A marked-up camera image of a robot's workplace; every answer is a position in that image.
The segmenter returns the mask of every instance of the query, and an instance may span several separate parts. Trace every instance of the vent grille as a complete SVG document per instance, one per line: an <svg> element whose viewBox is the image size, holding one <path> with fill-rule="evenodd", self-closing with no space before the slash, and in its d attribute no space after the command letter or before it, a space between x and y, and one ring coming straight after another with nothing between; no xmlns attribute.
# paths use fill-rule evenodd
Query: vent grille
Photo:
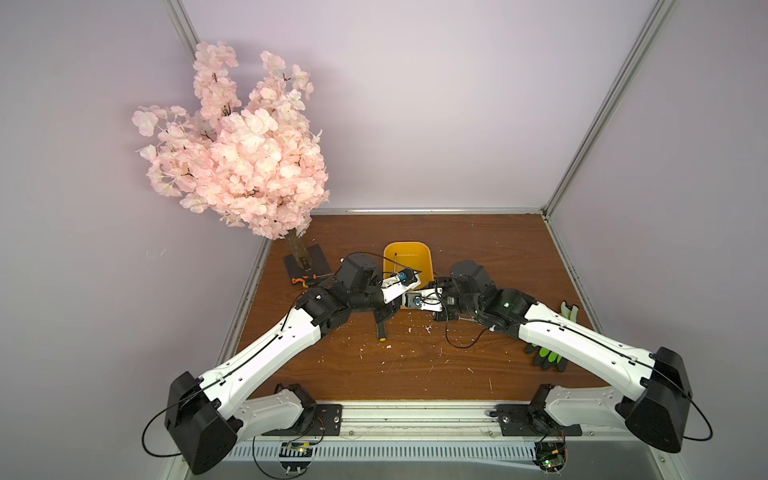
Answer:
<svg viewBox="0 0 768 480"><path fill-rule="evenodd" d="M300 457L311 461L440 461L466 462L484 460L497 462L530 462L534 458L534 443L523 441L508 442L328 442L310 447L306 453L281 448L279 442L257 442L256 458L259 461L274 461L282 458ZM253 461L251 442L241 442L232 449L224 461Z"/></svg>

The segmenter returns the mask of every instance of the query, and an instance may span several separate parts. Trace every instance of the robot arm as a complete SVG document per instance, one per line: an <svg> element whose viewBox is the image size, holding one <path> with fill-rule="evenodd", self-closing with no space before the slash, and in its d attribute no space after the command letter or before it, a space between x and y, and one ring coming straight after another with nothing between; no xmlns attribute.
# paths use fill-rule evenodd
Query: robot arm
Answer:
<svg viewBox="0 0 768 480"><path fill-rule="evenodd" d="M170 386L165 427L195 474L206 472L242 439L276 429L306 432L316 404L299 385L245 405L251 393L288 360L346 323L373 312L379 331L400 309L402 294L420 284L405 268L382 278L371 257L347 257L335 275L308 289L289 312L242 352L196 379L185 372Z"/></svg>
<svg viewBox="0 0 768 480"><path fill-rule="evenodd" d="M455 264L451 276L436 278L427 290L404 297L407 306L435 310L435 320L469 314L491 331L554 350L610 385L541 386L529 409L540 431L578 423L621 427L657 449L680 451L691 391L675 352L662 347L651 353L567 321L525 293L497 288L471 260Z"/></svg>
<svg viewBox="0 0 768 480"><path fill-rule="evenodd" d="M690 387L676 353L660 349L651 354L568 322L524 293L497 289L471 260L454 265L450 277L412 291L419 283L418 272L409 268L383 279L373 258L355 253L242 352L196 379L189 372L176 378L165 426L191 471L207 471L242 439L276 429L308 431L316 404L298 385L278 386L272 396L245 401L288 360L346 323L351 313L373 312L382 332L401 305L432 311L437 321L473 315L491 331L562 353L612 386L540 387L531 419L546 432L575 423L620 426L656 448L680 451Z"/></svg>

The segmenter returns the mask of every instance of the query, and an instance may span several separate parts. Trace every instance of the black bracket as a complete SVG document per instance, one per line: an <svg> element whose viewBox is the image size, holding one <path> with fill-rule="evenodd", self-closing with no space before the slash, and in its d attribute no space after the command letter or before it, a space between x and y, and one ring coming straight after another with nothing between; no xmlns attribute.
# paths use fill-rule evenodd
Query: black bracket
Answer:
<svg viewBox="0 0 768 480"><path fill-rule="evenodd" d="M581 436L581 425L560 425L547 414L547 395L554 385L548 383L539 385L533 395L533 400L528 405L515 405L502 403L491 412L491 417L498 418L498 424L502 428L502 435L509 436L542 436L563 435L571 437Z"/></svg>
<svg viewBox="0 0 768 480"><path fill-rule="evenodd" d="M340 403L318 403L315 406L313 421L310 426L296 433L296 429L271 430L263 433L264 436L326 436L337 437L341 433L343 407Z"/></svg>
<svg viewBox="0 0 768 480"><path fill-rule="evenodd" d="M492 412L492 416L498 419L498 424L502 428L502 436L504 437L535 437L542 436L545 433L552 436L560 436L560 432L563 435L569 437L580 437L581 426L580 425L547 425L542 427L533 422L531 416L528 414L527 405L515 405L502 403L496 406L496 411Z"/></svg>

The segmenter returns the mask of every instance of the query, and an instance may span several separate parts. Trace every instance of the tree trunk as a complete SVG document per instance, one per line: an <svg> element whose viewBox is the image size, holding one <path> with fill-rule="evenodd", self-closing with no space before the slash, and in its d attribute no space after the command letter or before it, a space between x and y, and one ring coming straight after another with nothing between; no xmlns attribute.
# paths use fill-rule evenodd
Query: tree trunk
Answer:
<svg viewBox="0 0 768 480"><path fill-rule="evenodd" d="M310 251L306 248L304 240L296 235L295 228L288 230L286 241L288 242L288 247L290 248L293 258L296 259L296 263L298 263L303 270L312 268L312 256L310 255Z"/></svg>

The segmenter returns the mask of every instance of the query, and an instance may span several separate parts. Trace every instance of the pink blossom cluster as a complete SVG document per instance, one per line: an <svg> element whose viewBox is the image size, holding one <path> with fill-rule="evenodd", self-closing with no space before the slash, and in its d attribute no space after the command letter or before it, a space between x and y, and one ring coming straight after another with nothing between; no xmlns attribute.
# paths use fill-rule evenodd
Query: pink blossom cluster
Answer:
<svg viewBox="0 0 768 480"><path fill-rule="evenodd" d="M182 197L182 207L218 212L230 227L247 223L256 235L275 240L295 228L303 234L310 211L328 200L328 180L319 136L301 113L302 91L313 91L309 74L298 65L285 73L282 58L261 54L267 76L249 95L240 112L237 85L227 67L237 66L226 43L200 43L194 68L195 95L201 109L190 116L183 108L139 107L133 122L153 137L139 154L151 162L147 176L165 197Z"/></svg>

